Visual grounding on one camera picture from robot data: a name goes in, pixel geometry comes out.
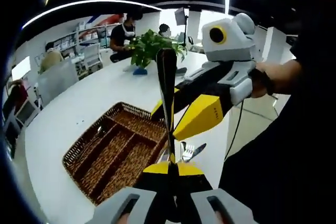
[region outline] fork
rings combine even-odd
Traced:
[[[184,147],[184,151],[182,153],[183,162],[187,163],[193,157],[194,151],[195,151],[195,146],[194,145],[186,144],[185,147]]]

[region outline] wicker basket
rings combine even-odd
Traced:
[[[73,144],[63,165],[81,191],[98,205],[158,161],[166,148],[163,121],[148,111],[117,103]]]

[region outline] blue pot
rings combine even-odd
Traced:
[[[144,68],[140,68],[138,67],[137,69],[135,69],[135,71],[133,72],[134,76],[145,76],[147,75],[147,70]]]

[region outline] white table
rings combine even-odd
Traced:
[[[76,56],[71,59],[72,64],[79,63],[84,60],[84,55],[83,56]]]
[[[201,42],[194,44],[191,50],[195,52],[201,52],[203,50],[203,44]]]
[[[178,67],[187,74],[206,61],[203,54],[189,52]],[[156,65],[147,76],[122,72],[130,60],[111,64],[84,78],[52,100],[25,132],[25,151],[31,183],[50,223],[83,224],[93,215],[94,205],[79,190],[62,165],[62,157],[79,136],[105,111],[123,101],[151,111],[160,99]],[[176,78],[176,84],[183,78]],[[183,111],[175,115],[177,122]],[[193,159],[210,184],[218,187],[226,151],[228,116],[208,132],[186,140],[207,147]]]

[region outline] potted plant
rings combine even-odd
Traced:
[[[177,55],[182,55],[182,61],[185,58],[186,48],[174,43],[172,39],[162,37],[161,35],[148,30],[141,36],[136,36],[128,45],[132,53],[131,65],[138,66],[133,74],[147,74],[145,68],[152,60],[155,60],[157,52],[161,48],[172,48]]]

